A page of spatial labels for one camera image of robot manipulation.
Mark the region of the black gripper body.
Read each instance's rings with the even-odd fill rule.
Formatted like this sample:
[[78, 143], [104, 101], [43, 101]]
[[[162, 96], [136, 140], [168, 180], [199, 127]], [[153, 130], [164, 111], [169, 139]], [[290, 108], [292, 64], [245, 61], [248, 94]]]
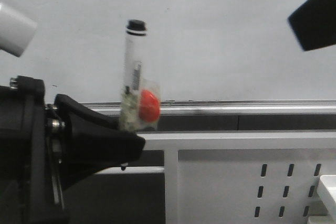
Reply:
[[1, 87], [1, 223], [68, 223], [47, 138], [45, 85], [17, 76]]

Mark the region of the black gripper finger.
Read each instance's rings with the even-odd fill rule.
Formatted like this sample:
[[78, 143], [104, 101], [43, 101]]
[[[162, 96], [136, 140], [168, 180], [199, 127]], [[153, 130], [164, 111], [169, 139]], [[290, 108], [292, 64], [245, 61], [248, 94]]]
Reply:
[[54, 101], [57, 115], [65, 123], [60, 143], [61, 185], [68, 189], [101, 170], [137, 161], [145, 139], [119, 130], [118, 121], [93, 111], [65, 94]]
[[335, 45], [335, 0], [306, 0], [287, 21], [303, 51]]

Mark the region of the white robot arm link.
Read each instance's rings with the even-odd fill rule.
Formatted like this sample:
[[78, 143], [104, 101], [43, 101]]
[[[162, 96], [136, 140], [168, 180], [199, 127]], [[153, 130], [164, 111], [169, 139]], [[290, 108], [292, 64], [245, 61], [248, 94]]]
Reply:
[[1, 1], [1, 50], [21, 57], [37, 30], [37, 23]]

